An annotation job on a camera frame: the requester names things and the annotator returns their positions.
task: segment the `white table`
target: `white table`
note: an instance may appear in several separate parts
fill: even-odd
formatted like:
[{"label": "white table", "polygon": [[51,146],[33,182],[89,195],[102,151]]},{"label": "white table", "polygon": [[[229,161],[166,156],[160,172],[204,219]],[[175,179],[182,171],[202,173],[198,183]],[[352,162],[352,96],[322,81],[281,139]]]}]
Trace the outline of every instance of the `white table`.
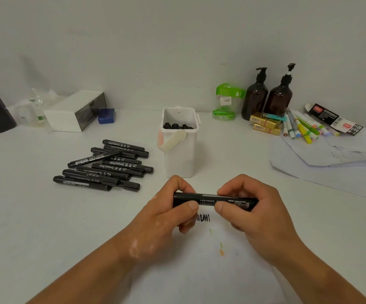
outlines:
[{"label": "white table", "polygon": [[[24,303],[124,228],[161,188],[163,153],[156,149],[160,111],[118,110],[114,124],[95,121],[84,133],[19,126],[0,134],[0,303]],[[200,113],[197,171],[187,181],[216,193],[240,173],[275,186],[302,240],[366,295],[366,198],[273,170],[273,135],[236,119]],[[145,147],[155,172],[137,179],[138,193],[55,184],[70,161],[113,139]]]}]

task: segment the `left hand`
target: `left hand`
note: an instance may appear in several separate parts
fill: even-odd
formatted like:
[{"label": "left hand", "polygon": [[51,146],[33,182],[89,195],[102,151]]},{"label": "left hand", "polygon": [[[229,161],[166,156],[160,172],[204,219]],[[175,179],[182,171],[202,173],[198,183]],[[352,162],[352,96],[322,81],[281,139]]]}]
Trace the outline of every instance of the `left hand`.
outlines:
[{"label": "left hand", "polygon": [[172,208],[173,194],[177,190],[196,193],[181,177],[172,176],[134,220],[116,235],[121,237],[117,243],[123,243],[130,257],[138,261],[149,260],[170,242],[176,226],[181,233],[187,233],[194,226],[198,204],[188,201]]}]

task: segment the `black scribble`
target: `black scribble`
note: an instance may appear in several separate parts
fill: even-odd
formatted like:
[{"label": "black scribble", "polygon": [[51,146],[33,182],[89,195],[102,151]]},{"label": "black scribble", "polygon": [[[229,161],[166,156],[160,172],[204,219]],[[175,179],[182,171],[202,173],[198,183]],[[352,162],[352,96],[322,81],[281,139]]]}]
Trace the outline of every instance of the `black scribble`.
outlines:
[{"label": "black scribble", "polygon": [[206,222],[210,222],[210,215],[209,214],[198,214],[196,221],[206,221]]}]

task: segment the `paper sheet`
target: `paper sheet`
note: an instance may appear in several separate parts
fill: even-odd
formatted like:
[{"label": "paper sheet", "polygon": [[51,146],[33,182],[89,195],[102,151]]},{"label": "paper sheet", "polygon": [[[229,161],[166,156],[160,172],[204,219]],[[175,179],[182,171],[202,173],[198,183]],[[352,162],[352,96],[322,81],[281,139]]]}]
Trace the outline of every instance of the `paper sheet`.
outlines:
[{"label": "paper sheet", "polygon": [[329,145],[326,137],[320,137],[312,144],[307,144],[301,138],[294,140],[284,136],[282,138],[309,165],[336,167],[348,166],[351,164],[347,163],[351,162],[354,162],[354,166],[366,165],[366,153],[340,150]]},{"label": "paper sheet", "polygon": [[366,197],[366,166],[310,166],[282,138],[271,140],[270,162],[275,168],[294,177]]},{"label": "paper sheet", "polygon": [[198,213],[202,222],[186,235],[176,229],[160,260],[135,273],[129,303],[286,303],[271,266],[244,234],[213,207]]},{"label": "paper sheet", "polygon": [[337,146],[342,150],[366,152],[366,128],[363,128],[354,137],[349,135],[329,136],[327,141],[331,146]]}]

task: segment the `gold box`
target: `gold box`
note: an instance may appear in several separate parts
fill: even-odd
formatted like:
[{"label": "gold box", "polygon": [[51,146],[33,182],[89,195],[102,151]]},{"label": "gold box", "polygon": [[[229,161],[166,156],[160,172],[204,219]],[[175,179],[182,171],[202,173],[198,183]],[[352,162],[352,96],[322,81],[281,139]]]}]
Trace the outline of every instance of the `gold box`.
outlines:
[{"label": "gold box", "polygon": [[262,117],[262,113],[259,113],[259,112],[251,115],[251,118],[249,119],[249,121],[259,124],[262,127],[266,127],[269,129],[274,129],[274,128],[278,127],[281,123],[280,120]]},{"label": "gold box", "polygon": [[281,125],[277,128],[270,129],[270,128],[258,125],[257,123],[254,123],[253,128],[257,131],[266,132],[266,133],[270,133],[270,134],[274,134],[274,135],[279,135],[282,131],[282,126]]}]

